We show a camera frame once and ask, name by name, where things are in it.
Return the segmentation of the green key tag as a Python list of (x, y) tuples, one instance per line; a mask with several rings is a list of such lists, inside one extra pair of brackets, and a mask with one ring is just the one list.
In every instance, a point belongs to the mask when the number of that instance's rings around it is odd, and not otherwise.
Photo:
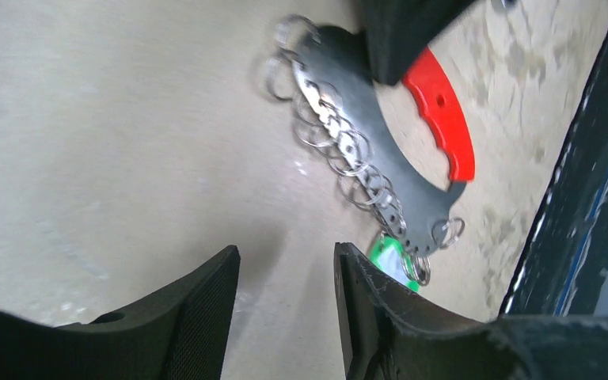
[(410, 279), (403, 268), (401, 256), (403, 252), (404, 249), (397, 239), (380, 232), (370, 247), (368, 257), (377, 268), (392, 279), (417, 292), (420, 285)]

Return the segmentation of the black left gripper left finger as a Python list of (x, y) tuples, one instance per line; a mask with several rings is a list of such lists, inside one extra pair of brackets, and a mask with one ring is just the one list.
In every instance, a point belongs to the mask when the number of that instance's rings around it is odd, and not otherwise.
[(218, 379), (240, 263), (227, 246), (86, 324), (50, 327), (0, 311), (0, 379)]

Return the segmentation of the steel key organizer red handle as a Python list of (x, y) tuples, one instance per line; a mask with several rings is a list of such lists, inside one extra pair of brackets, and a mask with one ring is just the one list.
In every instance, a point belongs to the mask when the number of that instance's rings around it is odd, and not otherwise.
[(276, 72), (286, 63), (296, 85), (288, 97), (298, 121), (294, 133), (325, 157), (341, 195), (377, 220), (378, 234), (401, 243), (406, 275), (420, 287), (428, 285), (430, 256), (450, 248), (466, 228), (450, 210), (476, 174), (462, 107), (434, 53), (423, 50), (402, 84), (446, 155), (449, 184), (444, 189), (413, 167), (391, 135), (361, 35), (290, 14), (276, 26), (275, 41), (267, 91), (276, 95)]

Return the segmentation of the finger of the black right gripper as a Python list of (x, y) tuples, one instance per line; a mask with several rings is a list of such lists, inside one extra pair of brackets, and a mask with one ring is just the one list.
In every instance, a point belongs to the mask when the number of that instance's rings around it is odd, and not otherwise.
[(397, 84), (420, 53), (474, 0), (359, 1), (373, 79)]

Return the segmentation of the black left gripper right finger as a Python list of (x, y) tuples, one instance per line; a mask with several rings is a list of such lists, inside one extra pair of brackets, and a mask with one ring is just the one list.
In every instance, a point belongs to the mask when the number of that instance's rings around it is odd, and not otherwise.
[(480, 322), (401, 285), (353, 244), (334, 248), (348, 379), (608, 379), (608, 317)]

